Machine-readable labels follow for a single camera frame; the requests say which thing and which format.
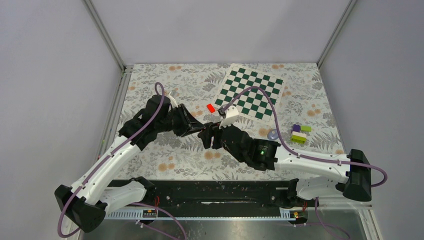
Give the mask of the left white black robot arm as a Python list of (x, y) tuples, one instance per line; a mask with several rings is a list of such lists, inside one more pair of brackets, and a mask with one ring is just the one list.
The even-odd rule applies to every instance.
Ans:
[(119, 170), (159, 133), (173, 132), (185, 137), (200, 132), (204, 124), (195, 119), (184, 104), (172, 105), (167, 96), (154, 95), (136, 115), (124, 123), (109, 150), (71, 186), (60, 185), (54, 192), (61, 214), (58, 230), (67, 217), (78, 228), (89, 233), (105, 216), (132, 203), (144, 206), (155, 200), (155, 186), (144, 177), (133, 178), (128, 184), (107, 191)]

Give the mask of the purple earbud charging case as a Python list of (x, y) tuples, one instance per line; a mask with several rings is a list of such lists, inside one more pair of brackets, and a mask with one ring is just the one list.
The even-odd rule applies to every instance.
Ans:
[(276, 141), (280, 138), (280, 132), (277, 129), (271, 129), (267, 134), (267, 139)]

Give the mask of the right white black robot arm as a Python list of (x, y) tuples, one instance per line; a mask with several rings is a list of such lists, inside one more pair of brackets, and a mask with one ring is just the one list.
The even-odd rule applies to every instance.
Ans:
[(287, 150), (276, 141), (252, 138), (234, 125), (220, 128), (218, 123), (211, 122), (197, 136), (205, 149), (223, 148), (238, 162), (255, 170), (291, 170), (314, 175), (291, 180), (295, 187), (287, 191), (286, 198), (293, 206), (338, 193), (358, 202), (372, 199), (371, 167), (361, 150), (338, 155)]

